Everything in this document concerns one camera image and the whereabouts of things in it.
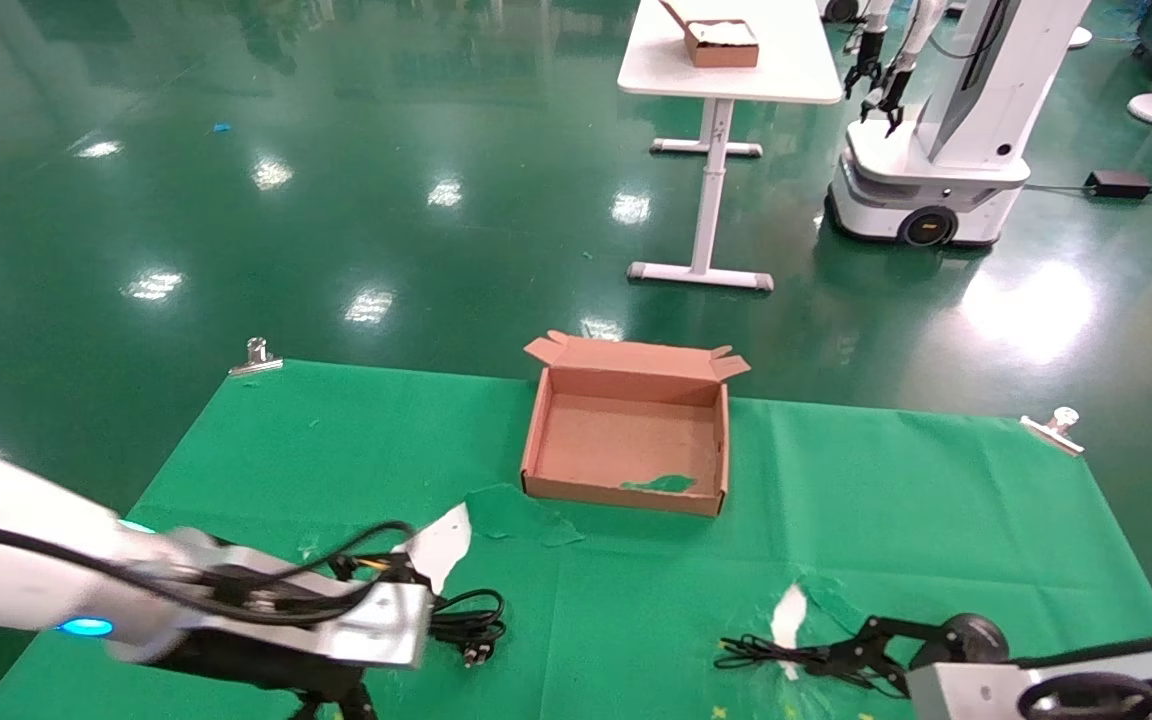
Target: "torn paper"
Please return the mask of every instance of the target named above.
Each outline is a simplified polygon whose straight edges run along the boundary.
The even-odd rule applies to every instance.
[[[803,594],[799,584],[794,583],[785,591],[781,602],[772,611],[772,642],[781,647],[794,650],[799,646],[799,627],[808,616],[808,597]],[[781,662],[787,679],[799,679],[799,672],[793,662]]]
[[[758,45],[745,23],[687,23],[687,29],[707,45]]]
[[[442,594],[452,568],[456,568],[456,563],[470,551],[472,532],[470,511],[462,502],[422,529],[410,541],[399,544],[394,551],[406,548],[416,571],[429,578],[434,594]]]

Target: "white mobile robot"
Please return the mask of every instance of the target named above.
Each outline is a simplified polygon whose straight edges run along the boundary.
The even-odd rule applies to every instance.
[[[826,199],[849,236],[910,245],[988,247],[1029,179],[1021,158],[1089,0],[973,0],[946,54],[950,67],[927,104],[901,96],[916,60],[945,14],[945,0],[920,0],[895,58],[882,68],[892,0],[865,13],[847,92],[870,89],[859,122],[847,127]],[[869,118],[880,111],[887,122]]]

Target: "small cardboard box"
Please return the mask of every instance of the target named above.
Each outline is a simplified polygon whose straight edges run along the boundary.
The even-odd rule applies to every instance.
[[[531,497],[717,516],[727,497],[730,347],[696,350],[570,338],[526,353],[547,365],[526,430]]]
[[[712,26],[718,23],[736,23],[745,26],[751,38],[755,31],[744,18],[733,18],[722,13],[715,14],[708,5],[691,3],[687,0],[660,0],[664,8],[673,17],[673,22],[682,28],[682,41],[687,46],[687,54],[691,58],[691,65],[698,68],[753,68],[758,65],[758,41],[753,45],[715,45],[712,41],[702,41],[696,37],[692,26]]]

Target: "green cloth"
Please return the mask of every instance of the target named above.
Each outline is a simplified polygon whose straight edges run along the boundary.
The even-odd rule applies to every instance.
[[[708,520],[500,487],[518,482],[532,397],[531,382],[288,361],[220,387],[131,520],[301,560],[468,497],[476,533],[445,592],[498,588],[509,632],[482,667],[431,643],[420,670],[369,673],[381,720],[909,719],[908,702],[836,680],[710,667],[722,635],[771,634],[794,582],[810,601],[799,643],[869,614],[967,611],[1016,655],[1152,634],[1151,588],[1087,467],[1016,420],[733,400],[732,494]],[[294,705],[59,632],[0,683],[1,720],[276,720]]]

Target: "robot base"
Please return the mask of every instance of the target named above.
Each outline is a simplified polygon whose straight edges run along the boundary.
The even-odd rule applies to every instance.
[[[890,213],[899,213],[899,211],[892,210]],[[847,225],[847,222],[842,218],[842,215],[840,213],[838,213],[838,202],[835,200],[835,194],[833,192],[833,183],[829,183],[829,187],[826,190],[826,195],[824,195],[824,214],[826,214],[826,217],[829,219],[829,223],[833,225],[833,227],[835,227],[835,229],[838,229],[838,232],[844,234],[847,237],[850,237],[851,240],[856,240],[856,241],[859,241],[859,242],[882,243],[882,245],[908,245],[908,242],[905,242],[901,237],[897,237],[895,233],[893,233],[893,234],[867,234],[865,232],[862,232],[861,228],[851,228],[851,227],[849,227],[849,225]],[[938,247],[955,247],[955,249],[977,249],[977,250],[979,250],[979,249],[988,249],[988,247],[993,247],[993,243],[996,243],[998,238],[1000,238],[1000,237],[1001,237],[1001,234],[996,234],[996,236],[993,237],[993,240],[975,240],[975,241],[972,241],[972,240],[955,240],[955,238],[952,238],[948,242],[941,242],[941,243],[935,243],[935,244]]]
[[[869,242],[915,247],[991,247],[1029,177],[1024,160],[996,168],[932,164],[915,123],[892,136],[877,122],[850,123],[829,183],[832,222]]]

